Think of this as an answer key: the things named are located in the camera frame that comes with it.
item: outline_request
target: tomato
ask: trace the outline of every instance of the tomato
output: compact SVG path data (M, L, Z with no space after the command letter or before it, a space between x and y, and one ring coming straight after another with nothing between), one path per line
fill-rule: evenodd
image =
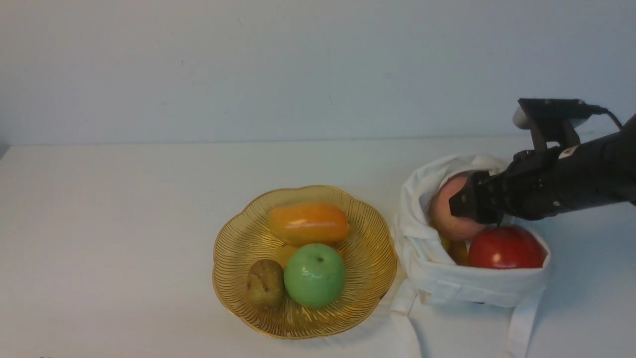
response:
M534 236L516 226L480 233L468 251L468 261L476 268L540 268L545 257L543 247Z

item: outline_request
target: white cloth bag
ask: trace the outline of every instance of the white cloth bag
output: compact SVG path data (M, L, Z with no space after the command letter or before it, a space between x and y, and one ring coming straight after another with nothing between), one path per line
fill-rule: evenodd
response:
M465 171L497 173L505 168L506 163L486 154L451 155L416 170L402 186L391 234L408 278L392 302L391 318L407 340L411 358L421 357L417 335L408 318L413 304L444 304L453 300L515 307L504 357L526 356L550 265L550 250L534 230L533 223L514 219L515 224L528 229L545 248L547 256L543 267L498 270L456 265L427 217L429 201L449 178Z

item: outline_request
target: bag handle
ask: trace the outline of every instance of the bag handle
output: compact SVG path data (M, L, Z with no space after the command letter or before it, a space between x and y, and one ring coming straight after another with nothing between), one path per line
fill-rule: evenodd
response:
M536 317L543 291L537 290L528 294L513 311L506 335L504 358L526 357L532 336L534 318ZM408 347L409 358L422 357L417 333L408 318L417 296L417 290L413 287L411 281L408 278L405 279L397 290L396 296L391 303L391 312L389 313L398 335L402 337L404 345Z
M409 279L405 279L397 290L389 312L397 334L403 340L403 346L407 347L408 358L422 358L422 350L417 339L417 333L408 318L416 297L417 291L413 288Z
M525 358L532 336L534 317L537 315L543 290L533 292L523 298L515 307L508 326L504 358Z

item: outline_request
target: brown potato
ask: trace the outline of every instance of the brown potato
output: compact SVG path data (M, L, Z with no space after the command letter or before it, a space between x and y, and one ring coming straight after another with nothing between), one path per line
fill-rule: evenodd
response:
M274 260L256 261L247 274L247 299L259 310L274 310L285 297L283 269Z

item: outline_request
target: cable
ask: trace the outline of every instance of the cable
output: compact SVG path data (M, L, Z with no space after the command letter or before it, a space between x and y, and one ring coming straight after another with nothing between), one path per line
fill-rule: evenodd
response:
M616 127L618 127L618 129L620 129L621 131L623 130L623 124L621 124L621 121L619 121L618 118L616 118L616 116L610 110L605 109L605 114L612 119L612 122L616 124Z

